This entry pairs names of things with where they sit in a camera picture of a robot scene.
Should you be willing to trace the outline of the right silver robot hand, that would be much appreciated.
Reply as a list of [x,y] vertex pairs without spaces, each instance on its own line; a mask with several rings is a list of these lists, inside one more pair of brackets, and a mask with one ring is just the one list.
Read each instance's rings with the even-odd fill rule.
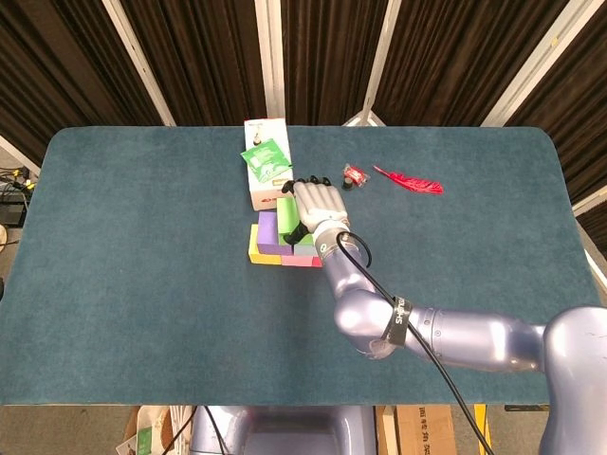
[[296,245],[310,234],[317,242],[329,231],[349,232],[349,219],[340,192],[327,179],[312,175],[309,179],[287,181],[282,193],[291,193],[295,200],[299,224],[285,235],[289,245]]

